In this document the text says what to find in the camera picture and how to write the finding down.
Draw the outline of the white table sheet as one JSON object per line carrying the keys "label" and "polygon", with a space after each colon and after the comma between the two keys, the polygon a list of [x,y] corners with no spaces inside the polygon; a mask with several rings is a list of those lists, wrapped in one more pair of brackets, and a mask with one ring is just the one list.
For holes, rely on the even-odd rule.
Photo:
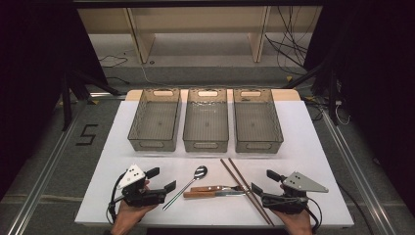
{"label": "white table sheet", "polygon": [[[231,158],[245,179],[263,191],[279,194],[280,186],[266,176],[272,169],[290,175],[298,171],[329,189],[328,193],[310,193],[310,210],[323,216],[324,228],[351,227],[353,220],[337,186],[333,172],[320,144],[308,111],[302,101],[277,101],[284,142],[275,155],[255,156],[236,154],[230,147],[224,155],[195,156],[181,146],[174,153],[145,154],[132,149],[127,134],[137,109],[132,101],[119,105],[107,142],[97,163],[75,221],[84,225],[106,225],[106,210],[115,181],[131,165],[143,170],[159,167],[161,173],[151,180],[152,188],[160,189],[176,181],[182,188],[200,165],[207,167],[207,176],[195,182],[197,186],[227,185],[235,181],[220,161]],[[147,213],[141,224],[148,227],[238,227],[266,228],[268,224],[246,196],[211,199],[178,198],[166,211],[162,207]]]}

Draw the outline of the person's right hand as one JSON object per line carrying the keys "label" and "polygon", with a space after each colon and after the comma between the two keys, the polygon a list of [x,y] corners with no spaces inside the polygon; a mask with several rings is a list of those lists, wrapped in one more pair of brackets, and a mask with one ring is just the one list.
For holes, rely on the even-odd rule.
{"label": "person's right hand", "polygon": [[280,211],[272,211],[284,223],[290,235],[312,235],[310,215],[306,210],[297,214],[287,214]]}

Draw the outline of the light wooden shelf unit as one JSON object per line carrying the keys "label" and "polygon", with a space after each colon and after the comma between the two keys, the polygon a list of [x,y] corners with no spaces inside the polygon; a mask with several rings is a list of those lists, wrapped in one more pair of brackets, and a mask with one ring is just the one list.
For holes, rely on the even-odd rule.
{"label": "light wooden shelf unit", "polygon": [[244,33],[248,36],[253,60],[261,60],[267,32],[312,32],[320,6],[280,7],[175,7],[80,9],[89,34],[128,34],[140,62],[148,61],[158,33]]}

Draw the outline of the metal spoon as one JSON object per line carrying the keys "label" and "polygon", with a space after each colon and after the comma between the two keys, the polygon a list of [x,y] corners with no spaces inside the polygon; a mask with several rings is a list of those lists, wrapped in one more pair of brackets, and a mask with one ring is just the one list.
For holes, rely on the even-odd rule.
{"label": "metal spoon", "polygon": [[178,193],[166,204],[162,207],[164,211],[166,211],[184,192],[185,190],[195,181],[204,178],[208,174],[208,168],[205,165],[198,166],[193,174],[193,178],[183,186]]}

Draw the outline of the black metal stand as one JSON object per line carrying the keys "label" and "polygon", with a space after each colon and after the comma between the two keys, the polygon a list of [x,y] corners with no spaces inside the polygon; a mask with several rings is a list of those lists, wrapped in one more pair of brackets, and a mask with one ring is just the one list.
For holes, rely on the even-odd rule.
{"label": "black metal stand", "polygon": [[283,86],[283,89],[293,89],[301,83],[315,78],[312,84],[311,91],[314,95],[322,95],[325,91],[328,92],[329,103],[328,111],[329,118],[334,125],[338,125],[338,118],[336,115],[336,101],[337,101],[337,75],[333,66],[333,61],[325,59],[316,68],[308,71],[306,74],[300,76],[287,85]]}
{"label": "black metal stand", "polygon": [[97,78],[81,71],[70,70],[67,71],[61,79],[61,94],[64,107],[64,126],[63,131],[69,128],[72,122],[72,111],[70,103],[70,92],[80,101],[86,101],[91,97],[91,93],[86,88],[87,84],[92,84],[113,96],[125,95],[125,92],[118,91],[107,83],[100,81]]}

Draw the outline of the long aluminium rail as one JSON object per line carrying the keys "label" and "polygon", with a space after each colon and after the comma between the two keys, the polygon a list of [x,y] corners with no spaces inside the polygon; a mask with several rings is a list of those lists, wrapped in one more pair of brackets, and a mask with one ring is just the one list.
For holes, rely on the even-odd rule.
{"label": "long aluminium rail", "polygon": [[1,221],[5,223],[4,235],[23,235],[86,104],[86,101],[69,102],[72,118],[68,126],[62,124],[64,108],[55,108],[52,119],[35,144],[34,152],[0,201],[1,207],[12,208],[10,212],[0,212]]}
{"label": "long aluminium rail", "polygon": [[375,194],[375,191],[369,184],[369,181],[359,166],[357,160],[354,157],[349,145],[347,144],[340,129],[334,125],[330,120],[327,112],[322,114],[324,122],[328,127],[332,138],[336,142],[338,149],[341,152],[342,158],[345,161],[346,167],[353,178],[353,181],[365,202],[368,211],[370,212],[379,232],[381,235],[397,235],[396,230],[392,225],[392,221],[387,214],[387,211],[382,206],[381,201]]}

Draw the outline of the short aluminium rail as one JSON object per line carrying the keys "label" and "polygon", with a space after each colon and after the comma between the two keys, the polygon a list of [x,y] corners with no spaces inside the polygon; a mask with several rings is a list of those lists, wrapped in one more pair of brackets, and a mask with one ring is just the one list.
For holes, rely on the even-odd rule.
{"label": "short aluminium rail", "polygon": [[125,100],[126,94],[114,95],[107,92],[92,92],[90,97],[92,100]]}

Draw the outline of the black curtain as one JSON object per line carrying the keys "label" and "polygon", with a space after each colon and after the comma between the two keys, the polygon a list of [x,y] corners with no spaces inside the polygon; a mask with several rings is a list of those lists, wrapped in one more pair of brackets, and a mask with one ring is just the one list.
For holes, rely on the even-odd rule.
{"label": "black curtain", "polygon": [[340,93],[415,216],[415,0],[325,0],[305,67],[332,60]]}
{"label": "black curtain", "polygon": [[72,0],[0,0],[0,200],[11,187],[73,71],[106,77]]}

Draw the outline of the knife with wooden handle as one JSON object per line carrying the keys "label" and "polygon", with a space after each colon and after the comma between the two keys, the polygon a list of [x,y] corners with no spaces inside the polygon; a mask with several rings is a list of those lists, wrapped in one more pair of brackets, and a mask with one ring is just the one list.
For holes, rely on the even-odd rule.
{"label": "knife with wooden handle", "polygon": [[227,196],[243,196],[246,193],[242,191],[211,191],[211,192],[185,192],[183,197],[186,199],[201,199],[201,198],[215,198],[215,197],[227,197]]}

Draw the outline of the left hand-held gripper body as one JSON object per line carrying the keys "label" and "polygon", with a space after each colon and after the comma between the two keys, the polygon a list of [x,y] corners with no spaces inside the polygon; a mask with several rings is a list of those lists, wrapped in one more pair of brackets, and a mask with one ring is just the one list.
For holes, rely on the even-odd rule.
{"label": "left hand-held gripper body", "polygon": [[148,180],[145,172],[137,164],[132,164],[116,186],[116,189],[121,191],[121,198],[131,207],[141,208],[164,202],[167,194],[164,189],[145,188],[145,182]]}

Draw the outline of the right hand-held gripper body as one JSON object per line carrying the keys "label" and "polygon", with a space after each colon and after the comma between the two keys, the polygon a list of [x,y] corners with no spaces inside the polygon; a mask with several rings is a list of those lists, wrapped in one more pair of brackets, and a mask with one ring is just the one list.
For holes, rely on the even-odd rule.
{"label": "right hand-held gripper body", "polygon": [[307,208],[307,192],[329,192],[327,187],[298,171],[294,171],[289,176],[280,175],[284,193],[282,195],[273,195],[263,192],[260,199],[264,208],[288,214],[297,214]]}

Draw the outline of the translucent grey plastic bin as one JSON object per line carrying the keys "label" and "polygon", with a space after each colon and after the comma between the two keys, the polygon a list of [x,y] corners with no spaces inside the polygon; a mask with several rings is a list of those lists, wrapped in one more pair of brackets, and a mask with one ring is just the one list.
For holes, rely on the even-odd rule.
{"label": "translucent grey plastic bin", "polygon": [[276,154],[284,137],[270,89],[233,90],[237,153]]}
{"label": "translucent grey plastic bin", "polygon": [[182,140],[187,152],[227,152],[229,123],[225,88],[188,91]]}
{"label": "translucent grey plastic bin", "polygon": [[127,139],[135,151],[173,152],[180,114],[181,95],[178,88],[145,89]]}

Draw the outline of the person's left hand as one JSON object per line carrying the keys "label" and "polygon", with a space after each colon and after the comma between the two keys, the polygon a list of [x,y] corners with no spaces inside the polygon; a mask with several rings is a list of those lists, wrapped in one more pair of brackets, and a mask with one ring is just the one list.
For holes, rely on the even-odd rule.
{"label": "person's left hand", "polygon": [[146,213],[156,207],[157,205],[150,205],[141,208],[131,207],[125,201],[122,201],[119,205],[117,218],[110,234],[128,235],[128,233],[146,215]]}

